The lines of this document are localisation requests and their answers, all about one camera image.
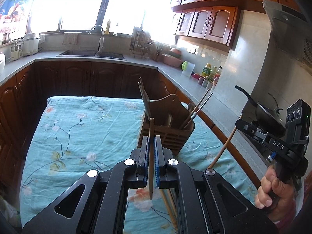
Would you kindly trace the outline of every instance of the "kitchen sink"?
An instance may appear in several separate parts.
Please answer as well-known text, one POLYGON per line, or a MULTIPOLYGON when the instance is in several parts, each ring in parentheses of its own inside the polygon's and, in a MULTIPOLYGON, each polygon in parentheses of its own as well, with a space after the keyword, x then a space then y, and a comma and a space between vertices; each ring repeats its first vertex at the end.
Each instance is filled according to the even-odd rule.
POLYGON ((96 51, 87 51, 87 50, 67 50, 58 56, 102 57, 102 58, 108 58, 108 59, 125 60, 122 54, 116 54, 116 53, 110 53, 110 52, 98 53, 96 51))

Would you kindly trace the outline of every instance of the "wok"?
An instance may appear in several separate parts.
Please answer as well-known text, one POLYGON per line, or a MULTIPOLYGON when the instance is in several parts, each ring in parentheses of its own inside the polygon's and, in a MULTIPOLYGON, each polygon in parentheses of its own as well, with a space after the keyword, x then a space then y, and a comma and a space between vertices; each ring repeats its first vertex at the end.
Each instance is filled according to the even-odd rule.
POLYGON ((286 128, 282 125, 282 120, 279 117, 279 111, 282 109, 278 108, 277 101, 270 93, 269 95, 274 99, 277 106, 275 110, 271 110, 259 102, 255 102, 250 94, 243 88, 237 85, 235 88, 244 93, 250 103, 256 108, 255 116, 261 129, 275 135, 278 138, 281 138, 285 135, 286 128))

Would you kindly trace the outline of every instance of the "range hood vent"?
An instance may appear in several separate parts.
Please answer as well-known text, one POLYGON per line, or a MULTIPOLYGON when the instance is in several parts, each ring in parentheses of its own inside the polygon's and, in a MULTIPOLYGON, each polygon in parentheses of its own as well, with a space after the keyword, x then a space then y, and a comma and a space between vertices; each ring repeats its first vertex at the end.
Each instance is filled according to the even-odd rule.
POLYGON ((307 65, 312 74, 312 26, 304 15, 280 3, 263 0, 277 47, 307 65))

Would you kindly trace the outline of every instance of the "countertop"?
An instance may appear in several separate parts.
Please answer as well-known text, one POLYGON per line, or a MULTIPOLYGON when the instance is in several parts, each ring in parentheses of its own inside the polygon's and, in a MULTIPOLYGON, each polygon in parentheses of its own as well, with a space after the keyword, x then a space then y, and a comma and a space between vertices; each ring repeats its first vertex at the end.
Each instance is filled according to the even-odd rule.
MULTIPOLYGON (((57 56, 64 52, 60 51, 42 51, 35 55, 22 57, 16 61, 6 62, 3 72, 0 75, 0 86, 3 85, 16 73, 23 68, 29 66, 35 61, 50 61, 50 60, 77 60, 77 61, 93 61, 106 62, 124 65, 141 66, 146 68, 157 69, 161 74, 168 78, 179 90, 181 90, 190 100, 198 103, 205 94, 206 89, 197 83, 193 77, 185 77, 182 75, 180 68, 170 67, 162 62, 155 62, 149 59, 134 58, 129 55, 124 55, 126 60, 106 59, 100 57, 81 57, 81 56, 57 56)), ((236 120, 239 118, 227 106, 220 102, 214 95, 208 100, 202 111, 216 124, 216 126, 228 137, 234 128, 236 120)), ((246 139, 236 132, 231 140, 232 144, 241 153, 248 162, 259 179, 261 179, 267 169, 267 166, 246 141, 246 139)))

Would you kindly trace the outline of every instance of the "hand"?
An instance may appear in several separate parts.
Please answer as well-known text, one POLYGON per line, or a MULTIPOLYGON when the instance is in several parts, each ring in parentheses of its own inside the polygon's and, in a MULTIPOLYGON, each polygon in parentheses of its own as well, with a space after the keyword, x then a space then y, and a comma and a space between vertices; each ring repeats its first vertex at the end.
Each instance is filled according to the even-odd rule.
POLYGON ((292 184, 285 184, 277 178, 273 165, 268 168, 265 176, 261 179, 261 186, 255 196, 257 208, 263 209, 271 206, 272 199, 268 195, 271 190, 280 197, 277 206, 268 215, 271 221, 276 222, 283 219, 293 207, 294 187, 292 184))

